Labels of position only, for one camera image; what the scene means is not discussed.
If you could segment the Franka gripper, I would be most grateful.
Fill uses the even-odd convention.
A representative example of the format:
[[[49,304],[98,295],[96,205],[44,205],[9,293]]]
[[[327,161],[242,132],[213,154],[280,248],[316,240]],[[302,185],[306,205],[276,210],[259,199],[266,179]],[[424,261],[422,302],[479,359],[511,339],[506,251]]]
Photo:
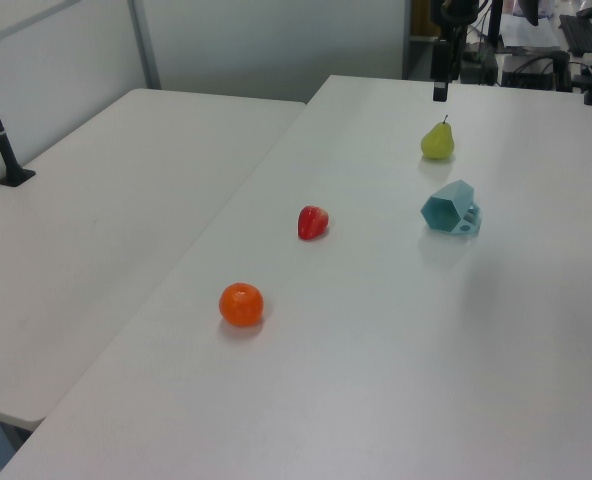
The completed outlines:
[[[446,102],[450,82],[451,43],[444,39],[436,39],[432,45],[430,78],[438,83],[433,85],[433,101]]]

